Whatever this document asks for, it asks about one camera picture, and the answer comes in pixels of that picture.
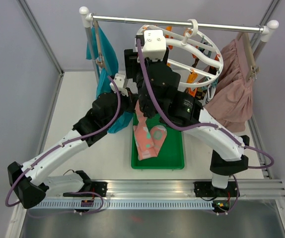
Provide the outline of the white round clip hanger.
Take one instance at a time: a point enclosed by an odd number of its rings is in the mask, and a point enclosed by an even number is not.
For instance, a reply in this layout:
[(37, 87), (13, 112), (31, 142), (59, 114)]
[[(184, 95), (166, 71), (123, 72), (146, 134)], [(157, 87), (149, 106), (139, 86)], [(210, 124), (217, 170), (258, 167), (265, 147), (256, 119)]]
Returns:
[(218, 47), (213, 43), (213, 41), (208, 38), (205, 34), (198, 30), (198, 22), (195, 19), (189, 19), (189, 23), (191, 26), (188, 27), (184, 35), (179, 35), (169, 30), (165, 30), (156, 25), (143, 25), (138, 31), (142, 32), (144, 30), (151, 29), (160, 29), (163, 31), (163, 35), (166, 38), (166, 46), (173, 46), (180, 48), (184, 51), (189, 52), (194, 55), (196, 59), (203, 62), (209, 67), (213, 67), (216, 69), (216, 73), (209, 73), (204, 70), (197, 69), (193, 66), (188, 66), (186, 64), (174, 61), (172, 59), (168, 59), (168, 63), (177, 66), (181, 69), (187, 70), (190, 73), (195, 73), (198, 76), (202, 76), (205, 78), (205, 81), (199, 82), (195, 80), (193, 83), (180, 82), (179, 86), (184, 88), (199, 88), (205, 87), (217, 80), (220, 76), (220, 73), (223, 69), (223, 59), (221, 56), (221, 52)]

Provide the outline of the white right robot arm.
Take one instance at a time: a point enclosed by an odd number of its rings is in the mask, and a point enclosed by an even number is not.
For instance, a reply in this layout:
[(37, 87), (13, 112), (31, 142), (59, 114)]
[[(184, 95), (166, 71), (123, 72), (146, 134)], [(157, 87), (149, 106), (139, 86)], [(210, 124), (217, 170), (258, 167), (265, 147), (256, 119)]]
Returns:
[(203, 141), (212, 148), (211, 192), (221, 196), (228, 190), (229, 177), (248, 169), (244, 148), (247, 137), (232, 134), (217, 122), (201, 103), (178, 89), (181, 76), (166, 60), (152, 62), (132, 49), (124, 51), (126, 76), (138, 88), (138, 109), (146, 118), (160, 116), (170, 128)]

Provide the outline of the brown argyle sock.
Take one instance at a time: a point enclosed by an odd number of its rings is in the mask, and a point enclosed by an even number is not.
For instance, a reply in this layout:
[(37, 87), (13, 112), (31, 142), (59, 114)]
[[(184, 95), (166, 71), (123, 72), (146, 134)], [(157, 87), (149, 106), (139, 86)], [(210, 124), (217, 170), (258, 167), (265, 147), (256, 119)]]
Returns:
[(198, 100), (203, 100), (205, 95), (207, 94), (207, 89), (204, 90), (201, 87), (194, 89), (188, 88), (188, 93), (193, 97), (197, 98)]

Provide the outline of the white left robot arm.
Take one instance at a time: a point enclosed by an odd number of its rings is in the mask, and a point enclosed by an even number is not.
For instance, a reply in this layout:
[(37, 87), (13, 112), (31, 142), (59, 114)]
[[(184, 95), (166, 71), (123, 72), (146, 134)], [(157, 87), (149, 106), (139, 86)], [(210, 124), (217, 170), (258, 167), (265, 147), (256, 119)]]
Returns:
[(46, 197), (86, 197), (91, 193), (92, 181), (82, 170), (68, 176), (50, 174), (77, 153), (94, 145), (107, 135), (108, 129), (125, 112), (134, 112), (138, 95), (125, 88), (125, 94), (111, 90), (102, 93), (91, 109), (54, 146), (23, 163), (13, 162), (7, 167), (10, 192), (25, 209), (38, 205)]

